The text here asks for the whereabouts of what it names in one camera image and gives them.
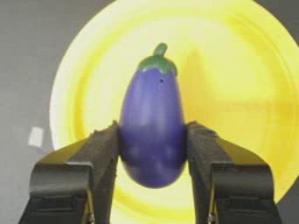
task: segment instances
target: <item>green stem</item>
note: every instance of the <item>green stem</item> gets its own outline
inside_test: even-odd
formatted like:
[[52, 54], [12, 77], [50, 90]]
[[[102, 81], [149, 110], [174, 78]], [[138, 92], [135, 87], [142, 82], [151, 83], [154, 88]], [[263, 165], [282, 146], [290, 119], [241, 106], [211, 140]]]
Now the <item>green stem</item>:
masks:
[[158, 45], [158, 47], [154, 49], [154, 55], [165, 56], [167, 50], [167, 44], [162, 43]]

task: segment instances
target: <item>eggplant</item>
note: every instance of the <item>eggplant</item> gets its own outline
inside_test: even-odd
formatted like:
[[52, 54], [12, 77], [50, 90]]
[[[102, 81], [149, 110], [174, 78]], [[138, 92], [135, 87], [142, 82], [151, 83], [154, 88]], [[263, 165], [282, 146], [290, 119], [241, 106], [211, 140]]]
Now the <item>eggplant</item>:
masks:
[[142, 186], [169, 186], [186, 161], [186, 125], [175, 64], [162, 43], [131, 80], [119, 123], [126, 172]]

